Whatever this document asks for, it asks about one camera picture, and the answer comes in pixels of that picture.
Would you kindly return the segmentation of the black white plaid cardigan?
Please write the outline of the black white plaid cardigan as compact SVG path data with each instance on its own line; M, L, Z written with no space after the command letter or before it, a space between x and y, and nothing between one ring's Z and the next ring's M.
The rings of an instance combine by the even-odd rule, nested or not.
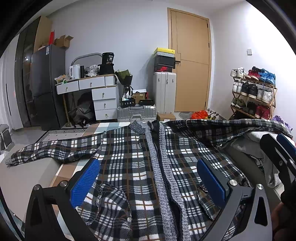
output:
M290 135L273 120L134 121L102 134L26 146L6 164L88 158L90 183L72 206L76 224L86 228L83 238L201 240L220 209L206 193L197 163L209 161L227 180L249 187L217 146L251 131Z

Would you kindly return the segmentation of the grey folded garment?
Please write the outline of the grey folded garment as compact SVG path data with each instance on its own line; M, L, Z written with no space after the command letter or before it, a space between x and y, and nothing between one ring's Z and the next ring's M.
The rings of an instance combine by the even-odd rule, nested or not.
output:
M261 166L263 168L267 186L275 188L281 184L281 180L278 176L279 171L260 148L260 140L265 134L271 134L274 138L277 137L277 134L273 132L248 132L232 140L230 142L230 146L235 150L243 152L244 154L250 155L254 158L256 166Z

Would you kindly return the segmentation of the checkered blue brown bedsheet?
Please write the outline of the checkered blue brown bedsheet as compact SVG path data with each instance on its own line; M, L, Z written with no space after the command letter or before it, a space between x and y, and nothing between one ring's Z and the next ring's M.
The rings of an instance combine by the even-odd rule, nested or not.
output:
M95 123L91 126L86 128L85 132L83 133L84 136L89 136L93 134L103 133L109 130L115 130L121 128L123 126L128 126L130 121L128 122L112 122L112 123ZM50 187L57 186L60 181L63 180L70 180L70 178L77 172L82 170L82 168L87 163L88 159L80 159L78 161L72 162L70 164L62 164L59 170L56 172L53 180L51 181Z

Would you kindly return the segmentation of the wooden shoe rack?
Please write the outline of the wooden shoe rack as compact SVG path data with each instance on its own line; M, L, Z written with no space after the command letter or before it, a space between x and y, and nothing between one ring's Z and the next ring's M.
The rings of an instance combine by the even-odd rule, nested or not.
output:
M232 116L242 114L253 119L270 120L276 108L278 89L272 84L253 79L233 77L230 108Z

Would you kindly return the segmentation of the orange plastic bag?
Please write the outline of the orange plastic bag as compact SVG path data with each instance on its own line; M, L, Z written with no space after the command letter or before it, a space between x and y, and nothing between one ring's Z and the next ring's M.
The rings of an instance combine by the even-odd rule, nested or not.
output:
M191 115L191 120L207 119L207 118L208 118L208 113L205 110L196 111Z

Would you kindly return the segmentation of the black bag under desk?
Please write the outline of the black bag under desk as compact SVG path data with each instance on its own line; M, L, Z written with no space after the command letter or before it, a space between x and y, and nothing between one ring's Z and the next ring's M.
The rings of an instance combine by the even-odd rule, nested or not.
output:
M95 121L95 112L92 102L84 102L71 110L69 113L70 123L76 127L85 127Z

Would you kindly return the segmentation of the small cardboard box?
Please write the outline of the small cardboard box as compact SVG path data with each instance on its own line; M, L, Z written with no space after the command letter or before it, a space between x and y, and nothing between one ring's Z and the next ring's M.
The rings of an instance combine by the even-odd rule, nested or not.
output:
M175 121L176 117L173 113L158 113L158 121Z

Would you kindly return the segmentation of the white drawer desk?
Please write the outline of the white drawer desk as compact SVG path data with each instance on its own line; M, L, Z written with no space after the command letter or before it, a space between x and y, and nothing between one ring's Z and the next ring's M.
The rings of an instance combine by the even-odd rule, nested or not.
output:
M95 77L74 79L67 83L59 83L56 84L56 90L57 94L61 94L63 99L65 99L65 94L67 93L90 90L96 120L117 119L119 91L115 74L98 75Z

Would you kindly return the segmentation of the silver aluminium suitcase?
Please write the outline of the silver aluminium suitcase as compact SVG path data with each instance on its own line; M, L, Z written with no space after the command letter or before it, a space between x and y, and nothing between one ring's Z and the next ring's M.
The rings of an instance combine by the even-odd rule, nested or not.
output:
M117 121L128 122L134 120L154 121L157 119L155 105L135 105L127 108L117 108Z

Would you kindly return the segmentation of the white upright suitcase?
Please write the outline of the white upright suitcase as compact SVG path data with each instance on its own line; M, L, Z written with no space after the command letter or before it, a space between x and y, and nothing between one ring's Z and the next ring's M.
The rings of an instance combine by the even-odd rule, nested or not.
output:
M157 113L175 112L177 74L172 72L155 72L153 75L152 99Z

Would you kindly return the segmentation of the white electric kettle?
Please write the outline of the white electric kettle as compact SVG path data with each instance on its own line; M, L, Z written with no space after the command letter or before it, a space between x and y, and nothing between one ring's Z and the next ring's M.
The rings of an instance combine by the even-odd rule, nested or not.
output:
M71 79L80 79L80 65L71 65L69 67L69 77Z

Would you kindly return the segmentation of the dark grey refrigerator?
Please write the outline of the dark grey refrigerator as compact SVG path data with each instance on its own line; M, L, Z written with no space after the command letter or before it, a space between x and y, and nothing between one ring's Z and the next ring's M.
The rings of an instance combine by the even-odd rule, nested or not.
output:
M48 45L32 55L32 95L38 125L43 130L62 128L67 122L63 97L57 94L56 77L65 74L65 50Z

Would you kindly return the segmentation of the wooden door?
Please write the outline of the wooden door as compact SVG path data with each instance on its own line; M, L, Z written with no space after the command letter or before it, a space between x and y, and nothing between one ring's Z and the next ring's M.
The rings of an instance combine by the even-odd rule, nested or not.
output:
M169 48L175 50L175 111L200 111L208 106L212 42L209 19L168 8Z

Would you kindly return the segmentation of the yellow lid shoebox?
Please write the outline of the yellow lid shoebox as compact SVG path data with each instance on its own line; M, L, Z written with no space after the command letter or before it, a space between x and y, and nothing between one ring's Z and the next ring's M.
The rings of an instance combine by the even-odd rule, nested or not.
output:
M167 49L167 48L156 48L153 54L154 57L156 56L165 56L165 57L175 57L175 50L173 49Z

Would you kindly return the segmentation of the black red shoebox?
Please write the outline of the black red shoebox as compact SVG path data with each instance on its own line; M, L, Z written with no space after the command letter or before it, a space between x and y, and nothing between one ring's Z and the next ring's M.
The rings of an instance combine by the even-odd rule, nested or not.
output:
M172 72L175 69L175 57L157 55L154 57L154 72Z

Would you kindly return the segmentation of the dark wrapped flower bouquet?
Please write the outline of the dark wrapped flower bouquet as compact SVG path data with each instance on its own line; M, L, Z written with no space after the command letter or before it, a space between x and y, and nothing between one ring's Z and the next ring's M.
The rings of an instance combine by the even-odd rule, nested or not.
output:
M132 96L132 77L133 75L130 73L128 69L126 70L118 70L115 72L119 82L123 86L123 94L122 99L126 100L131 98Z

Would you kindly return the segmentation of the open cardboard box on fridge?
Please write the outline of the open cardboard box on fridge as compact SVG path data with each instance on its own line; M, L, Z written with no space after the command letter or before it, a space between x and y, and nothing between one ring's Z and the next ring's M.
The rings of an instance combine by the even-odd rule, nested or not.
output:
M72 36L62 35L54 40L54 45L60 48L68 49L70 47L70 41L74 39Z

